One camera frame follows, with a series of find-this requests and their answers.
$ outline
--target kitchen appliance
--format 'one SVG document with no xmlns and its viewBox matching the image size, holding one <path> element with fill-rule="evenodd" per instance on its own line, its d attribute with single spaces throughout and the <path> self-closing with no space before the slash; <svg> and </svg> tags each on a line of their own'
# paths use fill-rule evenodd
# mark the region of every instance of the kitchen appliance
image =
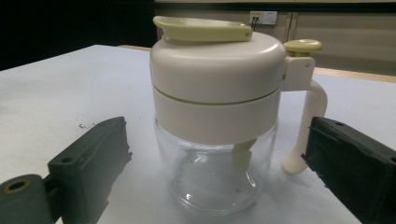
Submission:
<svg viewBox="0 0 396 224">
<path fill-rule="evenodd" d="M 164 179 L 182 205 L 227 215 L 255 202 L 267 185 L 282 91 L 307 91 L 298 142 L 283 163 L 288 174 L 306 168 L 308 125 L 327 105 L 311 80 L 318 41 L 283 45 L 241 22 L 154 23 L 164 32 L 150 53 L 155 130 Z"/>
</svg>

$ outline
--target lid handle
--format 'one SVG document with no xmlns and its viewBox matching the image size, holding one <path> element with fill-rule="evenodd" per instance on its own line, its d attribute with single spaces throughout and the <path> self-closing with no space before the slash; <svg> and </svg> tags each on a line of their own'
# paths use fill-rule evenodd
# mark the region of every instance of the lid handle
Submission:
<svg viewBox="0 0 396 224">
<path fill-rule="evenodd" d="M 183 41 L 249 41 L 252 30 L 242 22 L 156 16 L 155 25 L 167 38 Z"/>
</svg>

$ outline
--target cream plastic lid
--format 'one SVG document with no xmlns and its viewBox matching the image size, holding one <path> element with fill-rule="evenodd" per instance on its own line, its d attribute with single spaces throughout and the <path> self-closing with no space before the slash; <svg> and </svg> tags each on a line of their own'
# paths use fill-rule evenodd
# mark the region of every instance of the cream plastic lid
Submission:
<svg viewBox="0 0 396 224">
<path fill-rule="evenodd" d="M 151 79 L 159 92 L 178 100 L 241 103 L 280 87 L 285 57 L 282 43 L 259 33 L 244 42 L 181 41 L 164 36 L 151 49 Z"/>
</svg>

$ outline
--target screw hole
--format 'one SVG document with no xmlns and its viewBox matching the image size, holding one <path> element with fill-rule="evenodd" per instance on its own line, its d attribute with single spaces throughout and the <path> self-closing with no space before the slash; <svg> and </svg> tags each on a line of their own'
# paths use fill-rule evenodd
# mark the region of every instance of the screw hole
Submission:
<svg viewBox="0 0 396 224">
<path fill-rule="evenodd" d="M 4 192 L 9 194 L 9 193 L 15 193 L 18 191 L 21 191 L 23 189 L 26 189 L 30 185 L 29 180 L 17 180 L 10 185 L 8 185 L 5 189 Z"/>
<path fill-rule="evenodd" d="M 62 162 L 63 163 L 68 163 L 68 162 L 70 162 L 70 161 L 72 161 L 73 160 L 73 158 L 71 158 L 71 157 L 66 157 L 66 158 L 63 158 L 62 159 Z"/>
</svg>

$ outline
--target clear glass jar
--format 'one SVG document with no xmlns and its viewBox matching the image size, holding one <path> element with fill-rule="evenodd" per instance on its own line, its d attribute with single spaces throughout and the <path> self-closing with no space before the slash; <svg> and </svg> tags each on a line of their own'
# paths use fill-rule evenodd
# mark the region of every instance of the clear glass jar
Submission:
<svg viewBox="0 0 396 224">
<path fill-rule="evenodd" d="M 276 126 L 250 143 L 211 146 L 180 139 L 155 119 L 167 187 L 182 205 L 207 215 L 250 206 L 265 190 Z"/>
</svg>

